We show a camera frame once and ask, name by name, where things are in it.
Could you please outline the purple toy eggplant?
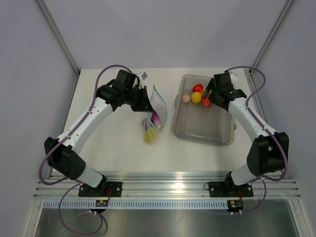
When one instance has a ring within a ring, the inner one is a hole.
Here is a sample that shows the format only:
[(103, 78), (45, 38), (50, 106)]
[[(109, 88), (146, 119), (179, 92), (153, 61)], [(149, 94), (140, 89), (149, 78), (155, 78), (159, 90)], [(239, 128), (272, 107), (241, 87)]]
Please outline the purple toy eggplant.
[(159, 118), (159, 116), (158, 116), (158, 114), (156, 112), (152, 113), (151, 122), (153, 123), (153, 125), (157, 129), (161, 129), (162, 128), (162, 124), (161, 124), (160, 118)]

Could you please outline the clear zip top bag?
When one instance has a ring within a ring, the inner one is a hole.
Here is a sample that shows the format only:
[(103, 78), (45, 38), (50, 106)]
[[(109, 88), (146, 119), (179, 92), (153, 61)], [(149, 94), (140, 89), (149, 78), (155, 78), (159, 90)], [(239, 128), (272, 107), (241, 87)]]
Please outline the clear zip top bag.
[(168, 118), (166, 102), (155, 85), (153, 85), (153, 91), (150, 96), (150, 104), (154, 112), (147, 113), (142, 120), (143, 140), (147, 144), (153, 143), (159, 137)]

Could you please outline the dark purple toy mangosteen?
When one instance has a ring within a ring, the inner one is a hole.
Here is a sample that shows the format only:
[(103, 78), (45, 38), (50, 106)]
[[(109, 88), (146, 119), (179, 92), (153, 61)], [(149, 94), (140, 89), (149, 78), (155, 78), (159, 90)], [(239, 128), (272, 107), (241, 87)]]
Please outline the dark purple toy mangosteen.
[(142, 128), (146, 131), (148, 130), (148, 122), (147, 122), (147, 119), (143, 119), (142, 120)]

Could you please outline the orange toy fruit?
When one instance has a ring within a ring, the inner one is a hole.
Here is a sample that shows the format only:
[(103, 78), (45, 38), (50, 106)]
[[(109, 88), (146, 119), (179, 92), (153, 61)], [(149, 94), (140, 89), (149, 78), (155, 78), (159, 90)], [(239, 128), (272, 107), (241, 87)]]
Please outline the orange toy fruit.
[(200, 92), (193, 92), (191, 94), (191, 101), (194, 104), (199, 104), (201, 102), (201, 99), (202, 99), (202, 94)]

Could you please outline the pink toy peach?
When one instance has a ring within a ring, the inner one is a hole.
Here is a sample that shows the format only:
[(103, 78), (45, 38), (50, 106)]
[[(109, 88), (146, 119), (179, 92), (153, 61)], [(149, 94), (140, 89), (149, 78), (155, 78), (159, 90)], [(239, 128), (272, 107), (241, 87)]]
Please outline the pink toy peach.
[(185, 103), (185, 104), (189, 103), (189, 102), (191, 101), (190, 95), (189, 95), (189, 94), (183, 95), (183, 96), (182, 96), (182, 101), (183, 101), (183, 103)]

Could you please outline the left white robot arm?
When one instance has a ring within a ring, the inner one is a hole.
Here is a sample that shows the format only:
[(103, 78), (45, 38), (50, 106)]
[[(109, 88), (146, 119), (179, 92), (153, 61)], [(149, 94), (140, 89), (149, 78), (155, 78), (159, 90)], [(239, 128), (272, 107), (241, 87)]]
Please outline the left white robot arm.
[(110, 193), (107, 178), (79, 156), (83, 146), (101, 122), (124, 104), (134, 112), (153, 112), (144, 85), (146, 78), (145, 72), (134, 74), (122, 68), (115, 79), (95, 86), (90, 106), (67, 131), (44, 142), (45, 162), (65, 179), (81, 183), (82, 197), (105, 197)]

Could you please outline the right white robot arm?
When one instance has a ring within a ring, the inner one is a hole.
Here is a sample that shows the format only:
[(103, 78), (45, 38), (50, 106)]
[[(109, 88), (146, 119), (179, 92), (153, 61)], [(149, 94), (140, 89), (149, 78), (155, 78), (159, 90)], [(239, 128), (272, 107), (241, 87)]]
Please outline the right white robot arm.
[(220, 182), (208, 182), (212, 198), (252, 197), (252, 182), (267, 173), (286, 172), (288, 168), (289, 137), (269, 126), (249, 105), (250, 98), (235, 89), (228, 71), (216, 74), (207, 85), (203, 98), (234, 116), (249, 136), (252, 145), (246, 163), (226, 174)]

